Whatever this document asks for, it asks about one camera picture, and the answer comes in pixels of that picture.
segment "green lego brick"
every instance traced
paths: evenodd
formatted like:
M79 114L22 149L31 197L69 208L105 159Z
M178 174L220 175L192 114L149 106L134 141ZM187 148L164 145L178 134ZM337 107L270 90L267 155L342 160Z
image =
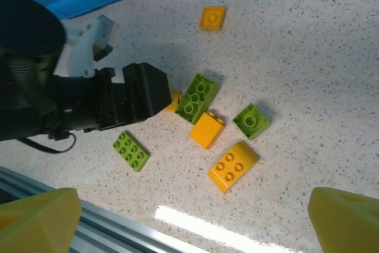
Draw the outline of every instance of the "green lego brick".
M191 124L196 124L219 89L220 84L216 81L200 73L196 74L175 112Z
M243 109L233 122L249 140L256 138L270 125L269 120L253 104Z
M113 148L136 172L140 172L150 158L150 154L127 132L118 136Z

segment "white table surface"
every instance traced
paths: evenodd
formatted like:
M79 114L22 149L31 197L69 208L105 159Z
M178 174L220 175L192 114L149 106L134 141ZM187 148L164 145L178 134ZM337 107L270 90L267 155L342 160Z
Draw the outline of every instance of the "white table surface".
M307 204L314 187L379 197L379 0L123 0L121 26L97 67L149 62L185 91L197 72L221 83L211 109L227 127L211 150L176 114L105 132L77 132L64 155L2 142L1 165L211 252L320 252ZM227 7L221 32L201 31L205 6ZM67 50L58 74L66 74ZM254 103L272 121L247 141L232 118ZM140 173L114 151L128 130L150 151ZM37 137L47 142L45 137ZM234 143L261 157L227 194L207 176ZM69 141L56 143L62 148Z

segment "yellow plastic part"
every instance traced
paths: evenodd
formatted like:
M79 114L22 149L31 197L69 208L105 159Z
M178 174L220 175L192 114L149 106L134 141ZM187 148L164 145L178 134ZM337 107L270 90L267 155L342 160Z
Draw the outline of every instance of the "yellow plastic part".
M183 94L177 89L171 89L172 94L172 103L169 104L166 108L163 109L163 112L175 112L176 108L179 105L179 102L182 100Z
M205 7L200 21L200 29L220 31L225 18L225 7Z
M189 136L205 149L210 149L225 129L224 121L212 112L203 113Z
M0 252L67 253L81 210L72 188L0 205Z
M315 188L308 214L324 253L379 252L378 199Z
M213 165L208 176L225 194L258 161L258 155L245 142L239 142Z

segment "black cable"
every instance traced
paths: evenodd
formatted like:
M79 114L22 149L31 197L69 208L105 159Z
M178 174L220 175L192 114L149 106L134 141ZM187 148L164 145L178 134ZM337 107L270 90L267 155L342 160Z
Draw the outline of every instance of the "black cable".
M33 142L30 139L18 139L18 141L26 144L27 146L30 146L32 148L35 148L37 150L40 150L40 151L43 151L43 152L46 152L46 153L61 154L61 153L65 153L65 152L71 150L73 148L73 146L75 145L75 143L76 143L76 136L73 133L70 133L70 136L73 137L73 143L72 143L72 145L69 148L67 148L65 150L55 150L55 149L52 149L52 148L48 148L47 146L40 145L39 143Z

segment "green 2x4 brick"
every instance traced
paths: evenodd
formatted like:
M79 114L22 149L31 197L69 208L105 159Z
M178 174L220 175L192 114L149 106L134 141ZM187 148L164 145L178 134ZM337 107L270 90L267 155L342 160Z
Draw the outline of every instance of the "green 2x4 brick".
M249 140L256 138L270 125L269 120L253 104L243 109L233 122Z
M136 172L140 172L150 154L127 132L122 132L115 143L114 149Z
M183 96L175 112L183 119L196 124L203 112L207 111L220 84L198 73Z

